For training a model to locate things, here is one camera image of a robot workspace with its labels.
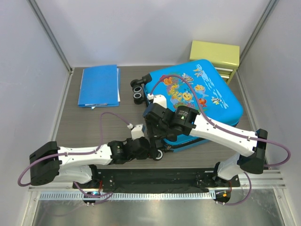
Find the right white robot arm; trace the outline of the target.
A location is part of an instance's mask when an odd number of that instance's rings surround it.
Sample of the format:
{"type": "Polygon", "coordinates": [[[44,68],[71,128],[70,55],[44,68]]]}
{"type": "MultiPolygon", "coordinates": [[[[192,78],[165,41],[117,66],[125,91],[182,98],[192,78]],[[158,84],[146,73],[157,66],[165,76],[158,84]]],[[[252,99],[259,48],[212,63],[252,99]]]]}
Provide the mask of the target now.
{"type": "Polygon", "coordinates": [[[263,173],[267,137],[265,130],[239,130],[186,106],[171,111],[163,95],[149,94],[147,99],[150,103],[143,117],[153,126],[156,138],[175,142],[180,135],[200,137],[236,151],[234,156],[215,165],[212,184],[223,186],[243,172],[257,175],[263,173]]]}

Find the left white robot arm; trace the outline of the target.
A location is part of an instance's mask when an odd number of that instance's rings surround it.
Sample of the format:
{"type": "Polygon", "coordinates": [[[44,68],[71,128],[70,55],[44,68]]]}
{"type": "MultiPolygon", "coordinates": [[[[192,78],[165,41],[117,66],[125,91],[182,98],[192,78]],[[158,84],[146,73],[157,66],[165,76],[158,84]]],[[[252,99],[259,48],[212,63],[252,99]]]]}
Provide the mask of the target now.
{"type": "Polygon", "coordinates": [[[100,182],[96,165],[124,164],[150,156],[150,144],[144,130],[143,124],[137,124],[126,141],[111,141],[100,147],[69,148],[59,147],[56,141],[47,142],[29,157],[30,184],[41,186],[53,181],[75,181],[95,188],[100,182]]]}

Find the blue suitcase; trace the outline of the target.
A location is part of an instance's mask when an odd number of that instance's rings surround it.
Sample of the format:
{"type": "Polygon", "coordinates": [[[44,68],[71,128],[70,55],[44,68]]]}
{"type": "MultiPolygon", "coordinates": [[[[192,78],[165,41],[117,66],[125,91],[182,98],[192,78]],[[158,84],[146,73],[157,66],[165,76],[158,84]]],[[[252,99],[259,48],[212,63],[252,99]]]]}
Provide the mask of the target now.
{"type": "Polygon", "coordinates": [[[234,93],[205,59],[152,71],[132,80],[130,85],[136,104],[149,105],[149,93],[162,95],[171,111],[178,107],[202,108],[207,117],[233,127],[243,115],[243,107],[234,93]]]}

